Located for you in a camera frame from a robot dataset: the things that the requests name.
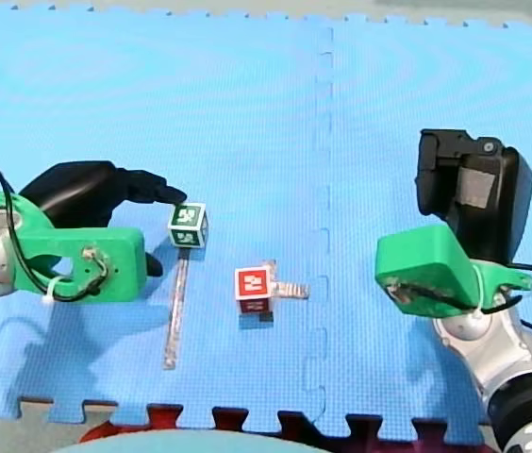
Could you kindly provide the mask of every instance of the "green 3d-printed part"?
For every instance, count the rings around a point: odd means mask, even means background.
[[[475,310],[480,302],[482,309],[493,308],[498,305],[495,296],[500,288],[532,289],[528,274],[470,260],[446,224],[381,238],[377,243],[375,280],[403,313],[431,318],[464,314]],[[464,309],[444,298],[457,301]]]
[[[108,278],[100,287],[100,293],[89,295],[83,302],[125,302],[138,297],[146,282],[146,257],[144,238],[135,228],[54,228],[50,220],[34,204],[19,195],[12,196],[17,218],[17,236],[27,260],[36,275],[48,286],[58,275],[53,268],[63,258],[71,260],[71,274],[63,276],[55,285],[55,292],[74,295],[87,287],[101,272],[97,264],[84,255],[93,251],[96,258],[108,268]],[[5,206],[0,193],[0,208]],[[13,257],[14,287],[18,290],[39,293],[27,277],[21,264],[14,258],[12,244],[8,244]]]

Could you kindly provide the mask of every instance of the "green cube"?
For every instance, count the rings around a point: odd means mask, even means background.
[[[208,241],[208,215],[203,203],[177,205],[168,223],[170,240],[176,247],[204,248]]]

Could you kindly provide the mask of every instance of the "white label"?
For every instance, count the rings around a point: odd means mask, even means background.
[[[264,304],[262,302],[247,302],[247,304],[245,304],[245,308],[250,311],[262,310],[264,308]]]
[[[194,216],[197,214],[195,210],[186,210],[182,209],[178,213],[178,222],[181,222],[183,224],[187,224],[189,222],[192,222],[194,219]]]
[[[243,279],[243,288],[245,291],[260,291],[264,287],[264,283],[260,277],[247,276]]]
[[[194,243],[194,237],[190,233],[176,233],[179,243]]]

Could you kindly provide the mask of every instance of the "metal rod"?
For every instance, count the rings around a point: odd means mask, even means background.
[[[168,326],[165,344],[166,370],[174,370],[178,358],[178,344],[180,343],[180,330],[182,328],[182,310],[184,308],[184,292],[187,286],[189,273],[190,250],[180,249],[177,270],[175,273],[174,290],[172,291],[172,310],[170,311],[170,325]]]

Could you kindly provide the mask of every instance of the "screw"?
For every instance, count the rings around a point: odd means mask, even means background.
[[[494,151],[494,143],[493,142],[486,142],[484,143],[484,152],[485,153],[491,153],[492,151]]]

